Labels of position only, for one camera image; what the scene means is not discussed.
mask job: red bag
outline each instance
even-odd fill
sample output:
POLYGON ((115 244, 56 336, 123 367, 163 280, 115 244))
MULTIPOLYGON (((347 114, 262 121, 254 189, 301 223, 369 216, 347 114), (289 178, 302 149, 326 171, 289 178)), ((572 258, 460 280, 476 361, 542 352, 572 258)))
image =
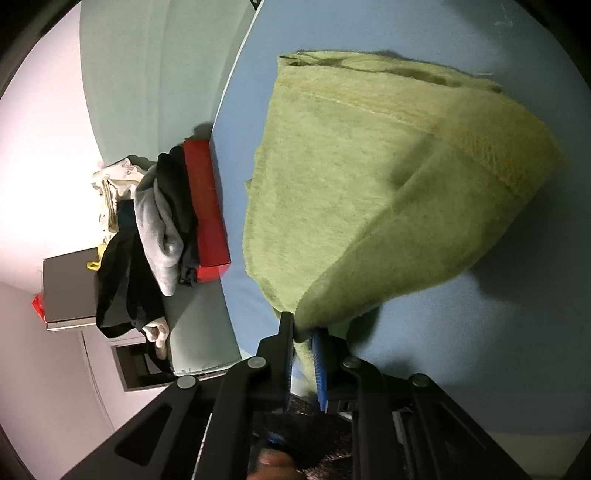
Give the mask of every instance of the red bag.
POLYGON ((230 253, 217 200, 209 140, 185 140, 183 145, 191 201, 197 216, 197 281, 217 280, 230 266, 230 253))
POLYGON ((43 323, 47 324, 47 322, 45 321, 45 304, 43 303, 43 293, 38 293, 37 295, 35 295, 33 301, 31 302, 31 305, 33 309, 37 312, 37 314, 41 317, 43 323))

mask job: screw head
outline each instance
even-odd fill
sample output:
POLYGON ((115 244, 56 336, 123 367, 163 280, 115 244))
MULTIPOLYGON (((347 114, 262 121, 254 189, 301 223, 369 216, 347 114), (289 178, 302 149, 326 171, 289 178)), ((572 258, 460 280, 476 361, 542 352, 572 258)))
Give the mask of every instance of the screw head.
POLYGON ((192 375, 183 375, 177 380, 177 386, 183 390, 191 388, 195 383, 197 383, 197 380, 192 375))
POLYGON ((427 388, 431 384, 431 379, 424 374, 414 374, 411 381, 418 388, 427 388))
POLYGON ((261 356, 252 356, 248 359, 248 366, 255 370, 259 368, 263 368, 267 364, 267 360, 265 360, 261 356))
POLYGON ((343 367, 345 368, 357 368, 361 365, 361 359, 356 356, 348 356, 343 360, 343 367))

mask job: white cloth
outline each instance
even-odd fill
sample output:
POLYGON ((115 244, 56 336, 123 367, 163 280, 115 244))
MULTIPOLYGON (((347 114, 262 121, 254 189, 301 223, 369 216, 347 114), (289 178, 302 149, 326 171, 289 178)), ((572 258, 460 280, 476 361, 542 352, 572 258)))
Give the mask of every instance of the white cloth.
POLYGON ((104 231, 104 243, 108 244, 119 231, 117 201, 133 200, 135 189, 146 172, 133 165, 128 158, 92 174, 91 185, 100 196, 99 222, 104 231))
POLYGON ((156 165, 148 169, 135 190, 135 221, 154 278, 162 294, 171 297, 178 283, 183 240, 155 176, 156 165))
POLYGON ((145 332, 148 341, 156 344, 156 356, 161 360, 166 360, 166 339, 170 333, 166 319, 163 317, 157 318, 142 327, 142 330, 145 332))

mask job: blue bed sheet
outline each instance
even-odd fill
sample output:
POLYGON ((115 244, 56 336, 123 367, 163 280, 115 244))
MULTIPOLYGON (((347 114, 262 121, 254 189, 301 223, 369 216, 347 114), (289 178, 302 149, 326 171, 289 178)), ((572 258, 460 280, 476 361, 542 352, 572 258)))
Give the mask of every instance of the blue bed sheet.
POLYGON ((591 428, 591 93, 558 42, 513 1, 263 4, 212 138, 232 257, 222 284, 239 346, 254 353, 259 339, 277 330, 244 270, 244 182, 254 169, 277 56, 296 50, 387 52, 489 76, 552 130, 570 164, 499 245, 466 274, 383 305, 355 351, 390 374, 425 372, 486 429, 591 428))

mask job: human hand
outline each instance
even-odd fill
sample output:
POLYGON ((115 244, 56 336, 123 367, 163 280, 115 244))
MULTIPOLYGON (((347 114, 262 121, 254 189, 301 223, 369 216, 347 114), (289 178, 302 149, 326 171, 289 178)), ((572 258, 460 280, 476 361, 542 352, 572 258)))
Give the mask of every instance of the human hand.
POLYGON ((296 464, 289 455, 264 449, 259 455, 256 472, 246 480, 306 480, 306 477, 296 470, 296 464))
POLYGON ((168 323, 165 318, 155 319, 142 328, 149 342, 155 342, 156 356, 161 360, 166 360, 166 339, 170 333, 168 323))

